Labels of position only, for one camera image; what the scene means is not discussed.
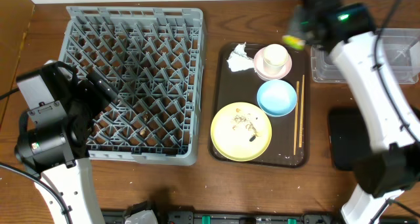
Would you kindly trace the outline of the green snack wrapper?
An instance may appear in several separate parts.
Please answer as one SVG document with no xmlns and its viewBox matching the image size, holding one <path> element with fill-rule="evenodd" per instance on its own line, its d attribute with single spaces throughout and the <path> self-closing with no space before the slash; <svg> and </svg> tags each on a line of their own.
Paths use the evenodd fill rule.
<svg viewBox="0 0 420 224">
<path fill-rule="evenodd" d="M 282 40 L 286 45 L 298 51 L 302 51 L 306 45 L 305 40 L 292 35 L 284 35 Z"/>
</svg>

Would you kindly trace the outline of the pink plastic bowl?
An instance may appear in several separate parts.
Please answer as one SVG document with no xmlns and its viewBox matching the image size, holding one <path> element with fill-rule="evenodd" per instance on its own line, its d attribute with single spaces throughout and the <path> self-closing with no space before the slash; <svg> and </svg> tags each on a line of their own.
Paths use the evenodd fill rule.
<svg viewBox="0 0 420 224">
<path fill-rule="evenodd" d="M 282 79 L 290 73 L 292 68 L 292 59 L 290 54 L 287 53 L 287 60 L 281 66 L 271 66 L 265 61 L 264 57 L 264 50 L 265 47 L 258 50 L 256 55 L 253 59 L 254 70 L 256 71 L 257 75 L 264 81 L 272 80 L 272 79 Z"/>
</svg>

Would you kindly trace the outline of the white napkin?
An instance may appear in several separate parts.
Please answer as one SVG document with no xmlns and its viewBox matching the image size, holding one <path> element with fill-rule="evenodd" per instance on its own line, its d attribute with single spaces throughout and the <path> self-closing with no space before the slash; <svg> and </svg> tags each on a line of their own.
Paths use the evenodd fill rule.
<svg viewBox="0 0 420 224">
<path fill-rule="evenodd" d="M 248 57 L 245 52 L 245 47 L 246 43 L 238 44 L 226 60 L 231 72 L 239 72 L 254 68 L 253 59 Z"/>
</svg>

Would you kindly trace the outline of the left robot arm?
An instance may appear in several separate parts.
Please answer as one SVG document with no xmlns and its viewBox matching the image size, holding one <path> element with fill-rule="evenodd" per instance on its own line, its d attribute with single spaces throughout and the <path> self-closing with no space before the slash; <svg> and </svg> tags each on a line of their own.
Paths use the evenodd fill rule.
<svg viewBox="0 0 420 224">
<path fill-rule="evenodd" d="M 19 118 L 14 153 L 34 177 L 55 223 L 103 223 L 87 140 L 94 118 L 117 98 L 97 72 L 79 79 L 75 68 L 52 61 L 17 77 L 28 109 Z"/>
</svg>

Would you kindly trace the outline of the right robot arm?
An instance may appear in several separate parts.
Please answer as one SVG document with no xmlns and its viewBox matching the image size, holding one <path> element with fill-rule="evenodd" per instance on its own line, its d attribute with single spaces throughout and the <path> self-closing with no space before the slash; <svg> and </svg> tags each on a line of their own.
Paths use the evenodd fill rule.
<svg viewBox="0 0 420 224">
<path fill-rule="evenodd" d="M 367 127 L 372 153 L 352 167 L 357 186 L 341 208 L 343 223 L 378 222 L 419 181 L 419 119 L 392 73 L 382 33 L 364 4 L 341 0 L 302 0 L 289 23 L 299 45 L 328 53 Z"/>
</svg>

